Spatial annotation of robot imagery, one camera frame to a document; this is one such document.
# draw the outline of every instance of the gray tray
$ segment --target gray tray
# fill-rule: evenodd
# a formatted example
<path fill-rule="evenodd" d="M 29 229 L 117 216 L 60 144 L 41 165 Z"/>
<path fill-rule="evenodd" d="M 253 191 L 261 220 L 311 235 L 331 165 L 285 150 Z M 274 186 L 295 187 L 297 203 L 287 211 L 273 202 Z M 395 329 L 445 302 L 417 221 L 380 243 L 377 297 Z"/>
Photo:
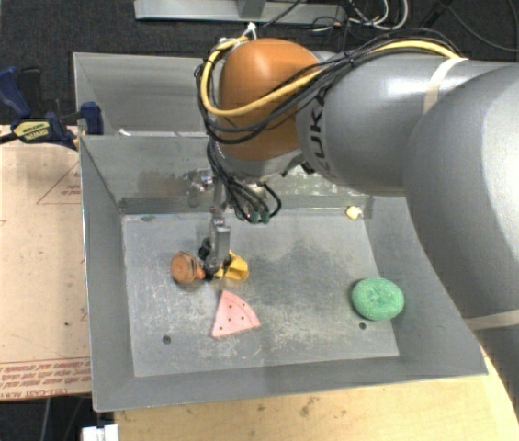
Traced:
<path fill-rule="evenodd" d="M 210 197 L 187 205 L 186 173 L 207 166 L 204 138 L 82 138 L 86 276 L 97 411 L 264 397 L 485 373 L 479 346 L 429 265 L 402 198 L 369 198 L 295 171 L 272 187 L 268 225 L 227 216 L 243 283 L 169 275 L 177 250 L 208 234 Z M 361 207 L 349 220 L 347 206 Z M 392 323 L 367 322 L 349 292 L 387 277 L 405 294 Z M 220 291 L 262 325 L 209 336 Z"/>

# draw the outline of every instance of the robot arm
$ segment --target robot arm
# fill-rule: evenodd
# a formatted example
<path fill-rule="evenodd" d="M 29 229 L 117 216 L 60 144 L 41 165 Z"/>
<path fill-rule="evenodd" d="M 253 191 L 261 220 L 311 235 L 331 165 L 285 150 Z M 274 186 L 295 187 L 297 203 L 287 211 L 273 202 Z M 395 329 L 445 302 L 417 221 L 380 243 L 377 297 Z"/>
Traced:
<path fill-rule="evenodd" d="M 242 220 L 267 222 L 262 188 L 298 164 L 360 192 L 405 196 L 462 316 L 504 318 L 504 331 L 488 324 L 476 336 L 519 416 L 519 63 L 469 61 L 426 38 L 340 55 L 239 38 L 212 52 L 197 81 L 226 191 L 220 213 L 233 206 Z"/>

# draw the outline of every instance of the yellow clamp label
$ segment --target yellow clamp label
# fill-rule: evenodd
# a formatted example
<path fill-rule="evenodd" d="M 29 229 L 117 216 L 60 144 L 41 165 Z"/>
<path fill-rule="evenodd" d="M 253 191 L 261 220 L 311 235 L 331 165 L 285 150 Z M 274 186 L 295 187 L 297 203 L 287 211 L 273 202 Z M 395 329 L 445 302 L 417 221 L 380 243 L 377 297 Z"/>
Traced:
<path fill-rule="evenodd" d="M 25 141 L 34 141 L 49 134 L 49 123 L 45 121 L 21 122 L 14 128 L 14 133 Z"/>

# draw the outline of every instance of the cardboard sheet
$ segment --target cardboard sheet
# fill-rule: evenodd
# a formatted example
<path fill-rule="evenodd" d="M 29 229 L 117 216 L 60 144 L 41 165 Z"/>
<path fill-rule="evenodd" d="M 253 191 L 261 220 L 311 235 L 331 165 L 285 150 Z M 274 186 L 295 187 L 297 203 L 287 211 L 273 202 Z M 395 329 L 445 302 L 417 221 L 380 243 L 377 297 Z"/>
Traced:
<path fill-rule="evenodd" d="M 0 401 L 91 390 L 79 155 L 0 146 Z"/>

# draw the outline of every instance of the small yellow object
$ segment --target small yellow object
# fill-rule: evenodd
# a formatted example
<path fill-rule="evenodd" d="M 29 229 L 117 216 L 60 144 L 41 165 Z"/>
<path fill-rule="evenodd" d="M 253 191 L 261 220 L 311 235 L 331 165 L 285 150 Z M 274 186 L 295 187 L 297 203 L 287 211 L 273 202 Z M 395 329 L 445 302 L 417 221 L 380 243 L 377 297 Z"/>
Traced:
<path fill-rule="evenodd" d="M 226 267 L 226 272 L 222 267 L 219 269 L 214 277 L 230 277 L 239 281 L 244 281 L 249 277 L 249 265 L 240 256 L 234 254 L 232 250 L 229 250 L 229 256 L 231 257 L 230 264 Z"/>
<path fill-rule="evenodd" d="M 349 206 L 344 213 L 351 221 L 356 221 L 363 217 L 363 210 L 357 206 Z"/>

